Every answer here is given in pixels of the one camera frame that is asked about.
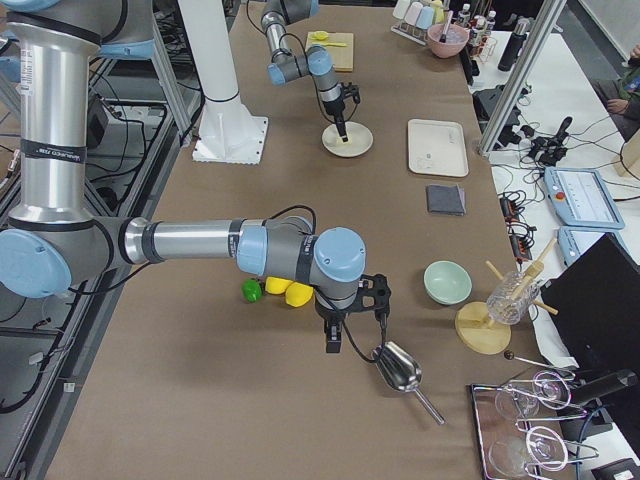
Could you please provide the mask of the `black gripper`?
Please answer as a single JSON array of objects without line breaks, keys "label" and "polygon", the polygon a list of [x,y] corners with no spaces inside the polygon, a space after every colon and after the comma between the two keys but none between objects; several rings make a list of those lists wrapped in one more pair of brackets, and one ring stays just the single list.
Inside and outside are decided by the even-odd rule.
[{"label": "black gripper", "polygon": [[324,298],[316,291],[316,312],[325,320],[325,352],[338,354],[342,346],[341,322],[351,314],[372,312],[380,325],[388,323],[390,315],[390,288],[383,274],[363,274],[358,282],[354,299],[348,306],[339,307],[337,302]]},{"label": "black gripper", "polygon": [[322,104],[327,115],[334,119],[339,138],[348,137],[344,120],[345,101],[352,99],[357,106],[361,102],[359,86],[353,83],[336,83],[328,90],[322,91]]}]

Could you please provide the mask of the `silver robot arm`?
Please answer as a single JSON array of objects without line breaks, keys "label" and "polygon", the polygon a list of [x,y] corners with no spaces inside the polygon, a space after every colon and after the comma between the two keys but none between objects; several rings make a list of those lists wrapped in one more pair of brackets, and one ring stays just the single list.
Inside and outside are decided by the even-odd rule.
[{"label": "silver robot arm", "polygon": [[345,100],[352,98],[355,104],[359,104],[359,87],[339,81],[333,60],[323,46],[312,45],[304,53],[296,55],[285,40],[287,25],[308,19],[318,11],[318,1],[271,0],[265,3],[260,29],[271,50],[267,71],[274,85],[311,76],[326,114],[332,118],[339,138],[346,142]]},{"label": "silver robot arm", "polygon": [[247,273],[311,286],[326,349],[347,337],[348,315],[390,313],[382,275],[365,273],[354,231],[317,233],[310,219],[192,223],[95,216],[84,205],[91,58],[151,59],[158,52],[148,1],[9,1],[7,23],[21,52],[21,199],[1,234],[1,282],[42,298],[125,265],[232,258]]}]

